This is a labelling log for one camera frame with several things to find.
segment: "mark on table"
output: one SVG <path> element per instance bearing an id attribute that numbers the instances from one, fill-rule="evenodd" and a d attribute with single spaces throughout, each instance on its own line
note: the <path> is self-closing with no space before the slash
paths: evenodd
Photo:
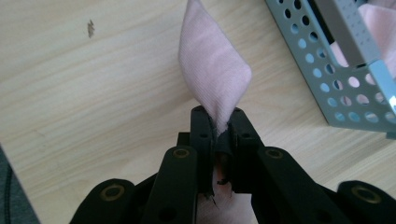
<path id="1" fill-rule="evenodd" d="M 93 36 L 93 32 L 95 31 L 95 28 L 93 28 L 93 22 L 90 20 L 88 22 L 88 37 L 91 38 Z"/>

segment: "pink cloth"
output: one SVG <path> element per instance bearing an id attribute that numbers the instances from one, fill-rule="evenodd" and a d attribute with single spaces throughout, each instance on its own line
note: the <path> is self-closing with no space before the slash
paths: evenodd
<path id="1" fill-rule="evenodd" d="M 187 4 L 179 61 L 187 86 L 219 136 L 248 88 L 251 70 L 199 0 Z"/>
<path id="2" fill-rule="evenodd" d="M 396 80 L 396 1 L 374 0 L 369 3 L 359 7 L 359 13 L 381 50 L 382 60 Z M 337 43 L 333 43 L 331 48 L 337 61 L 342 66 L 348 67 L 347 60 Z M 374 84 L 371 77 L 367 81 Z"/>
<path id="3" fill-rule="evenodd" d="M 179 62 L 187 86 L 213 119 L 219 136 L 227 130 L 227 122 L 248 88 L 251 70 L 199 0 L 187 4 Z M 218 167 L 213 174 L 213 199 L 198 197 L 197 223 L 249 223 L 251 196 L 234 194 L 230 183 L 218 185 L 223 178 Z"/>

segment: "wooden surface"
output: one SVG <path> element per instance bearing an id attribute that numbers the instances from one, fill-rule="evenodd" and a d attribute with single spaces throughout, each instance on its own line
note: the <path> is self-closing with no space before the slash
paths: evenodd
<path id="1" fill-rule="evenodd" d="M 0 142 L 42 223 L 68 223 L 104 180 L 154 174 L 189 130 L 186 2 L 0 1 Z M 265 3 L 203 3 L 252 67 L 238 106 L 264 144 L 330 189 L 359 179 L 396 197 L 396 142 L 328 126 Z"/>

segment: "black cable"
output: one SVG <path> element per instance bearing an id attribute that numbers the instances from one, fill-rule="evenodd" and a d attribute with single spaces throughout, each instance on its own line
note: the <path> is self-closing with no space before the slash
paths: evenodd
<path id="1" fill-rule="evenodd" d="M 6 185 L 4 187 L 4 221 L 6 224 L 11 224 L 11 213 L 10 213 L 10 199 L 11 199 L 11 180 L 12 180 L 12 169 L 7 166 L 7 177 Z"/>

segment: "perforated metal sheet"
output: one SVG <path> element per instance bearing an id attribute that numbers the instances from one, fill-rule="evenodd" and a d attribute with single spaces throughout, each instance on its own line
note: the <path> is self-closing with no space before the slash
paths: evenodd
<path id="1" fill-rule="evenodd" d="M 329 124 L 396 136 L 396 83 L 384 62 L 343 67 L 307 0 L 266 3 Z"/>

